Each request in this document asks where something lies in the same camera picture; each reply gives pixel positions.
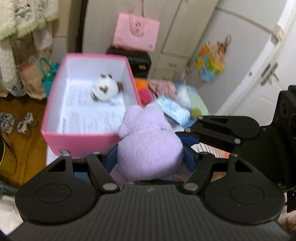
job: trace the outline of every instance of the wooden floor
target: wooden floor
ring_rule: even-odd
[[[20,187],[27,182],[46,164],[46,142],[40,133],[41,122],[46,105],[46,100],[31,99],[28,95],[24,97],[0,98],[0,112],[13,114],[16,118],[23,112],[32,112],[38,120],[38,126],[31,128],[31,137],[25,138],[14,128],[10,135],[12,151],[17,158],[17,169],[14,175],[7,177],[0,173],[0,181],[13,187]]]

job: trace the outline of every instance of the plush blanket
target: plush blanket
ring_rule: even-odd
[[[58,0],[1,0],[0,40],[42,29],[58,18]]]

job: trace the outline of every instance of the black box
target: black box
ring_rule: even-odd
[[[151,66],[151,58],[147,52],[131,52],[110,47],[106,54],[123,55],[128,58],[134,77],[147,78]]]

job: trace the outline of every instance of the colorful bag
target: colorful bag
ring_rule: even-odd
[[[44,51],[42,56],[48,59],[51,58],[49,50]],[[39,55],[36,52],[35,55],[26,58],[17,69],[28,95],[31,98],[42,100],[46,97],[46,94],[42,84],[43,74],[38,65],[38,58]],[[42,67],[46,73],[50,71],[50,68],[45,63],[42,64]]]
[[[42,65],[41,65],[42,60],[44,60],[47,63],[47,65],[50,67],[50,71],[48,72],[48,74],[45,73],[45,71],[42,68]],[[59,68],[59,63],[57,62],[54,66],[52,66],[46,58],[40,58],[39,59],[39,68],[44,75],[44,78],[42,79],[42,84],[44,86],[46,98],[48,99],[50,89],[51,89],[52,83],[54,81],[54,77],[55,77],[57,70]]]
[[[225,69],[224,54],[230,42],[231,37],[228,35],[225,42],[215,45],[207,43],[201,48],[195,63],[202,80],[210,82]]]
[[[144,0],[142,1],[142,16],[131,13],[119,13],[112,46],[128,51],[154,52],[159,21],[149,19],[144,14]]]

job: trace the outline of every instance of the paper bag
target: paper bag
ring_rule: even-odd
[[[49,51],[44,52],[42,56],[50,59]],[[46,73],[50,71],[50,68],[47,64],[43,63],[42,67]],[[38,61],[36,60],[30,65],[29,60],[26,60],[20,66],[18,66],[18,71],[28,95],[34,99],[44,99],[46,97],[42,84],[42,79],[44,76],[39,68]]]

